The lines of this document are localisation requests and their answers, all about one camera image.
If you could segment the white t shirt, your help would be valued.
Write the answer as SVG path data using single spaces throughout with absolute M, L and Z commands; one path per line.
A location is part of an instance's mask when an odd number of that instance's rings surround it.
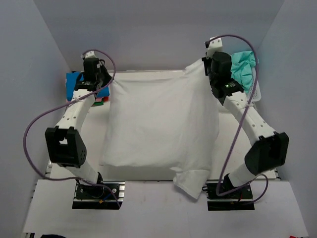
M 180 76 L 116 78 L 99 164 L 136 180 L 171 172 L 175 186 L 198 199 L 211 174 L 218 133 L 217 101 L 201 60 Z

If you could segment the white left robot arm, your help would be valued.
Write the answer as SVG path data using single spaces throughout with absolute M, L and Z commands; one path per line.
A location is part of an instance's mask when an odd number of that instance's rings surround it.
M 94 198 L 104 194 L 105 186 L 101 183 L 100 173 L 86 159 L 87 148 L 80 132 L 86 115 L 96 100 L 95 94 L 89 93 L 104 87 L 110 80 L 107 69 L 100 63 L 94 70 L 85 69 L 79 73 L 72 97 L 68 98 L 74 104 L 67 106 L 55 127 L 47 128 L 45 132 L 50 161 L 67 169 L 77 179 L 88 181 L 87 191 Z

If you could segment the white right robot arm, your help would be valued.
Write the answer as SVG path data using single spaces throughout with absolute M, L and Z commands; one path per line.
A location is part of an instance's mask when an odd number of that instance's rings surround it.
M 256 177 L 285 164 L 289 137 L 269 126 L 248 102 L 242 86 L 231 77 L 229 54 L 216 52 L 202 61 L 212 94 L 239 122 L 237 130 L 244 130 L 251 145 L 242 165 L 226 175 L 220 173 L 217 196 L 234 198 Z

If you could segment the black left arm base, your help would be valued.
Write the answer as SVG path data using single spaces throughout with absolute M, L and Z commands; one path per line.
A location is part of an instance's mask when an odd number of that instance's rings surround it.
M 119 210 L 123 203 L 125 182 L 103 181 L 111 191 L 76 181 L 72 209 L 81 210 Z

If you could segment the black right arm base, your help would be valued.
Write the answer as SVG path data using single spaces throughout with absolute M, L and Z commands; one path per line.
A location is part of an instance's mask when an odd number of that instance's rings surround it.
M 223 196 L 218 196 L 216 193 L 217 184 L 217 182 L 207 182 L 202 187 L 202 192 L 207 196 L 209 211 L 248 211 L 255 209 L 250 183 Z

